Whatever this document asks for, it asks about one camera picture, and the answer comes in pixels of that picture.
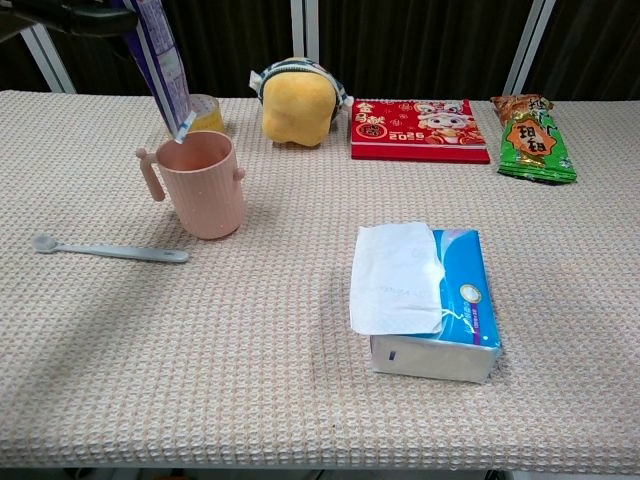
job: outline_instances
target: white spoon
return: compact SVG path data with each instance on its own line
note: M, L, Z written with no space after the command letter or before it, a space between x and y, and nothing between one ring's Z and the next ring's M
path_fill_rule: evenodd
M117 247L113 245L65 245L64 243L58 243L55 238L44 233L33 237L31 244L38 253L76 252L102 255L103 257L131 258L135 260L170 263L184 263L189 260L189 254L182 250Z

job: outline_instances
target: blue tissue packaging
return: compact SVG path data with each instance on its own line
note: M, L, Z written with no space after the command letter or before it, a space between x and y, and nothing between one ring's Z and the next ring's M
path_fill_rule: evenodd
M500 355L500 335L475 230L434 230L445 275L442 330L372 335L374 371L482 383Z

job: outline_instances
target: snack bag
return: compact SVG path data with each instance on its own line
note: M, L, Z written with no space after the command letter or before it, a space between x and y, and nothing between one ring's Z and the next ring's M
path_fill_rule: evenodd
M498 172L537 182L561 184L576 180L562 136L541 95L492 97L505 127Z

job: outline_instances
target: red calendar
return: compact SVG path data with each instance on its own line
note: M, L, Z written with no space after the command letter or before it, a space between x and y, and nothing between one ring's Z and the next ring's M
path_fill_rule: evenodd
M356 100L351 157L489 163L469 100Z

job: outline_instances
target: stuffed toy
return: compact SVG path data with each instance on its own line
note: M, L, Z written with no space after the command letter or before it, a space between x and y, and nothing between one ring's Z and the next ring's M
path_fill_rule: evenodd
M342 84L308 58L289 58L261 74L251 72L249 86L262 102L262 129L276 143L319 145L340 108L353 104Z

